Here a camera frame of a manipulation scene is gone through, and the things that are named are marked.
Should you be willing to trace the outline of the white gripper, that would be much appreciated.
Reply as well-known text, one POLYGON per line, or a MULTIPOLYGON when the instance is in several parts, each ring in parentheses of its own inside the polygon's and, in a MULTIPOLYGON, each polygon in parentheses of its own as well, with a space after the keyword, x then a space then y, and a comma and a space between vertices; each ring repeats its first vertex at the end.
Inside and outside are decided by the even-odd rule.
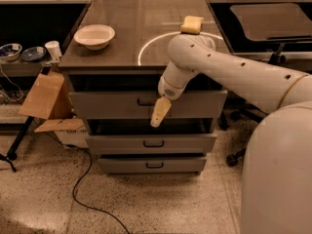
POLYGON ((187 83, 188 80, 184 78, 176 77, 173 81, 169 81, 164 75, 161 76, 158 83, 158 93, 161 97, 154 105, 150 121, 152 127, 160 126, 172 106, 171 100, 176 100, 182 95, 187 83))

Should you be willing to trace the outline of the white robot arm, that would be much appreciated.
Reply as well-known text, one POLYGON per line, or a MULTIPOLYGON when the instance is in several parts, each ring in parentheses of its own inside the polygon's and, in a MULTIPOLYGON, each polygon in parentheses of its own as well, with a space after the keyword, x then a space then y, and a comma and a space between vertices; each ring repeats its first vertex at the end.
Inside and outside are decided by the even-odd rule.
POLYGON ((312 234, 311 75, 217 52, 189 34, 175 36, 168 55, 151 125, 199 73, 265 112, 244 158, 241 234, 312 234))

